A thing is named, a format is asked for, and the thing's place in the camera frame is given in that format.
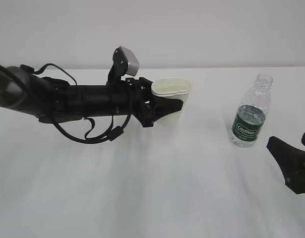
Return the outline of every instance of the bottle label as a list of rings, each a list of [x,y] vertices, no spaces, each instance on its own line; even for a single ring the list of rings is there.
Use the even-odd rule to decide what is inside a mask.
[[[239,114],[236,114],[232,132],[240,140],[243,141],[255,141],[261,130],[263,123],[260,125],[252,125],[241,119]]]

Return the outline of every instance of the plastic cup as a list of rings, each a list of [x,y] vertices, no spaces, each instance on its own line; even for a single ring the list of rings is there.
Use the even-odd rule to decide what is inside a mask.
[[[151,91],[153,95],[158,97],[180,99],[183,101],[184,107],[191,91],[191,83],[183,78],[164,78],[152,83]],[[166,115],[157,120],[157,122],[165,126],[176,125],[179,121],[182,110]]]

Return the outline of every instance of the water bottle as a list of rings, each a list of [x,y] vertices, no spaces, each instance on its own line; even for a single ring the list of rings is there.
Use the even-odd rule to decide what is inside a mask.
[[[273,78],[258,75],[252,88],[243,96],[232,126],[231,140],[240,147],[253,145],[270,108],[270,89]]]

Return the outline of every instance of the wire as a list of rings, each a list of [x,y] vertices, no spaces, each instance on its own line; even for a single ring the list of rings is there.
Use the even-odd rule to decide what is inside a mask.
[[[73,78],[73,76],[71,76],[71,75],[70,75],[68,72],[66,72],[64,69],[62,69],[61,67],[59,67],[59,66],[57,66],[56,64],[53,64],[53,63],[47,63],[47,64],[45,64],[44,66],[41,67],[41,69],[39,69],[39,70],[37,70],[37,71],[34,71],[33,74],[35,74],[35,75],[40,75],[40,74],[42,74],[42,73],[46,70],[46,68],[49,67],[49,66],[53,66],[53,67],[55,67],[55,68],[61,70],[61,71],[62,71],[63,73],[65,73],[68,77],[70,77],[70,78],[74,81],[75,85],[77,86],[77,82],[76,82],[75,78]]]
[[[111,139],[109,137],[109,132],[112,132],[113,122],[114,122],[113,118],[112,118],[111,125],[102,135],[97,136],[97,137],[93,137],[93,138],[87,138],[87,139],[77,138],[77,137],[67,133],[59,125],[59,123],[54,119],[53,115],[51,113],[49,113],[49,110],[40,101],[39,97],[36,96],[36,94],[33,93],[17,76],[15,76],[11,71],[9,71],[8,69],[6,69],[5,67],[3,67],[1,65],[0,65],[0,71],[3,72],[4,74],[6,74],[7,76],[9,76],[23,91],[25,91],[35,101],[35,103],[40,107],[41,111],[45,114],[45,116],[52,122],[52,124],[56,127],[56,129],[58,129],[58,131],[62,135],[64,135],[66,138],[68,138],[70,140],[73,140],[75,142],[82,143],[82,144],[98,144],[98,143],[102,143],[102,142],[105,142],[105,141],[108,141],[108,140]],[[122,125],[122,129],[124,129],[127,126],[128,122],[130,120],[131,111],[132,111],[132,98],[131,98],[131,93],[130,93],[130,86],[128,84],[127,84],[127,91],[128,91],[129,111],[128,111],[127,118],[126,118],[124,124]]]
[[[85,133],[85,135],[84,135],[84,138],[85,138],[85,140],[86,140],[88,134],[91,133],[91,131],[95,128],[95,120],[92,119],[92,118],[84,118],[84,120],[89,120],[89,121],[91,122],[91,126],[92,126],[92,127],[90,128],[90,130],[87,131],[87,132]]]

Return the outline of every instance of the white table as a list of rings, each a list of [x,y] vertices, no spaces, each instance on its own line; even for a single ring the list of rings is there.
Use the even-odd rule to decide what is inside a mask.
[[[103,84],[108,74],[69,72],[79,84]],[[271,112],[256,145],[239,148],[226,128],[261,72],[274,77]],[[144,69],[138,76],[191,80],[179,128],[142,128],[132,117],[114,142],[83,145],[0,108],[0,238],[305,238],[305,194],[284,185],[266,149],[271,135],[303,148],[305,67]],[[96,122],[93,135],[110,118]],[[64,127],[82,137],[90,124]]]

